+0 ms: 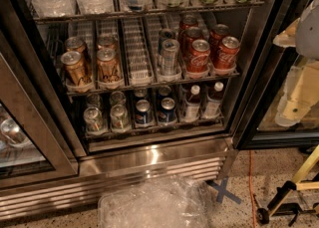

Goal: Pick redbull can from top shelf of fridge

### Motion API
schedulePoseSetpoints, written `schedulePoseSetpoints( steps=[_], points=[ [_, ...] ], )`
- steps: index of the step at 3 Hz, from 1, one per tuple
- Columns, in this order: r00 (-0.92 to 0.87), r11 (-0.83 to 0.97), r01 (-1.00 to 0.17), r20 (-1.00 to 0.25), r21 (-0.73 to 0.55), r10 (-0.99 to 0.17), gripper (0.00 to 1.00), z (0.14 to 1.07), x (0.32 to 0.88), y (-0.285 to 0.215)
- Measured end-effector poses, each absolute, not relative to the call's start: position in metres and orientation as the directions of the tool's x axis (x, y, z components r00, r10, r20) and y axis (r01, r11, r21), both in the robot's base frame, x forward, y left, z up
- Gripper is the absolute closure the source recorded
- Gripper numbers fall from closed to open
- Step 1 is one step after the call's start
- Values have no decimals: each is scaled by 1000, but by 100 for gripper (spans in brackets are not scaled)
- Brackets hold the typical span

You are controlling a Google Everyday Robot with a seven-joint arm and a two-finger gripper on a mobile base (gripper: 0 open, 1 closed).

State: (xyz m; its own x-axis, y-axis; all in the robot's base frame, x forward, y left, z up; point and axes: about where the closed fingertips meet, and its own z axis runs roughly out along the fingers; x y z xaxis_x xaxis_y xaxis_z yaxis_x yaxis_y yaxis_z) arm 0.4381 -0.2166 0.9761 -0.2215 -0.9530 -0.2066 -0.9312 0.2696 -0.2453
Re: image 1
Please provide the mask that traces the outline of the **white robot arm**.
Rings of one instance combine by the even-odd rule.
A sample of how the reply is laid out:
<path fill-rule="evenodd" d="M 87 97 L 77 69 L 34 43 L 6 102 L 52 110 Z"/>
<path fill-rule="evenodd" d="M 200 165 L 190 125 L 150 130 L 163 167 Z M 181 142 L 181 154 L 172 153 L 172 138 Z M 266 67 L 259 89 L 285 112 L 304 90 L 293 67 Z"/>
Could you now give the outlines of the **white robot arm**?
<path fill-rule="evenodd" d="M 319 0 L 313 0 L 301 16 L 277 35 L 273 44 L 296 49 L 307 59 L 300 68 L 292 67 L 284 84 L 275 122 L 292 126 L 300 122 L 319 102 Z"/>

